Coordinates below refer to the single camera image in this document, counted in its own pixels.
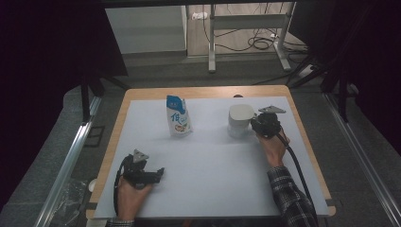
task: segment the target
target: wooden table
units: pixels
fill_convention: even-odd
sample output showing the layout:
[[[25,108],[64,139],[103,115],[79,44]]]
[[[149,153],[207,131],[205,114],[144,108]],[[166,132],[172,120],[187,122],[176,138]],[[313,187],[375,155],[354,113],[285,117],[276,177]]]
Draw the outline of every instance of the wooden table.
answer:
[[[305,128],[301,118],[298,115],[292,96],[287,86],[284,85],[264,85],[264,86],[231,86],[231,87],[184,87],[184,88],[150,88],[150,89],[130,89],[124,96],[118,117],[115,121],[113,133],[110,138],[109,146],[103,159],[102,166],[96,180],[96,186],[92,197],[89,201],[89,207],[86,211],[87,218],[92,218],[95,213],[96,205],[99,201],[108,174],[110,172],[111,163],[113,162],[114,153],[119,141],[119,137],[127,116],[127,111],[132,100],[152,100],[165,99],[167,95],[175,95],[183,98],[220,98],[233,97],[235,95],[252,96],[285,96],[288,99],[289,106],[294,114],[299,131],[304,139],[310,161],[315,168],[318,176],[324,198],[331,201],[330,192],[324,181],[324,177],[320,170],[318,161],[307,138]],[[329,215],[336,213],[335,206],[329,206]]]

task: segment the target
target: aluminum rail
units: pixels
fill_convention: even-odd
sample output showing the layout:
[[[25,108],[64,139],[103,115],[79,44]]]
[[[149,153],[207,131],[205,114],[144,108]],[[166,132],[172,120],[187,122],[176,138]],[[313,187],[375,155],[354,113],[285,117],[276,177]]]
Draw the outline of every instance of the aluminum rail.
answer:
[[[61,199],[61,191],[71,176],[71,173],[79,157],[79,154],[85,143],[85,139],[88,136],[89,130],[92,127],[92,123],[97,113],[100,101],[101,98],[96,96],[92,100],[90,107],[91,116],[88,120],[88,123],[79,127],[78,133],[73,141],[73,144],[70,150],[68,151],[67,156],[65,157],[64,163],[61,166],[59,175],[57,176],[56,181],[53,183],[49,195],[47,196],[47,199],[44,202],[44,206],[42,207],[42,211],[39,214],[38,219],[36,220],[34,226],[42,227],[50,225],[51,219],[53,218],[53,211],[57,203]]]
[[[347,139],[351,150],[354,152],[357,161],[360,164],[363,172],[365,173],[366,178],[368,179],[372,189],[377,195],[377,198],[381,202],[384,210],[386,211],[390,221],[392,222],[392,226],[400,227],[401,226],[401,212],[398,204],[396,203],[392,193],[389,188],[383,183],[380,176],[377,174],[375,167],[372,165],[368,156],[366,155],[365,150],[362,145],[359,143],[357,137],[354,135],[350,125],[343,121],[342,117],[337,111],[337,103],[334,98],[329,94],[323,94],[326,99],[332,114],[335,116],[337,123],[340,126],[342,133]]]

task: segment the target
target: blue and white carton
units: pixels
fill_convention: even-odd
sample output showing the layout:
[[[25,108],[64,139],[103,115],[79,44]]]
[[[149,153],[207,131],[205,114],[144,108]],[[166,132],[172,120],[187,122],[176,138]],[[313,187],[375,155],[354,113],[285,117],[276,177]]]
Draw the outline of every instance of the blue and white carton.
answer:
[[[170,134],[186,136],[192,131],[191,120],[185,106],[185,99],[178,96],[167,96],[167,121]]]

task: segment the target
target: plaid sleeve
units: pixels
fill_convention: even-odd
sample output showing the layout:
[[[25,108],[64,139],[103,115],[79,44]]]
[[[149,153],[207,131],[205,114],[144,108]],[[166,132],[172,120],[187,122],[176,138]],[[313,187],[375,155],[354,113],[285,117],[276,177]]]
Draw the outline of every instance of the plaid sleeve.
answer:
[[[106,227],[134,227],[133,220],[120,220],[110,218],[107,220]]]
[[[285,166],[268,171],[274,202],[278,206],[283,222],[289,227],[316,226],[312,216],[313,207],[306,195],[300,191]]]

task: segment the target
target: white paper sheet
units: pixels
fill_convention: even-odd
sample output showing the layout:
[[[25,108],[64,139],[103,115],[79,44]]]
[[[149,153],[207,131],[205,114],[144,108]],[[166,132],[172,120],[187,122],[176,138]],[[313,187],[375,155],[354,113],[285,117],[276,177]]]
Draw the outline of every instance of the white paper sheet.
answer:
[[[149,156],[145,171],[165,167],[137,217],[258,217],[277,216],[267,176],[269,165],[250,127],[249,136],[234,139],[227,133],[231,105],[249,104],[255,112],[270,105],[279,113],[290,145],[304,172],[318,215],[328,215],[318,179],[309,161],[288,101],[280,97],[186,99],[194,132],[171,137],[166,100],[131,102],[113,159],[111,172],[95,211],[95,218],[115,217],[113,182],[122,160],[135,148]],[[304,191],[296,167],[286,153],[284,163]]]

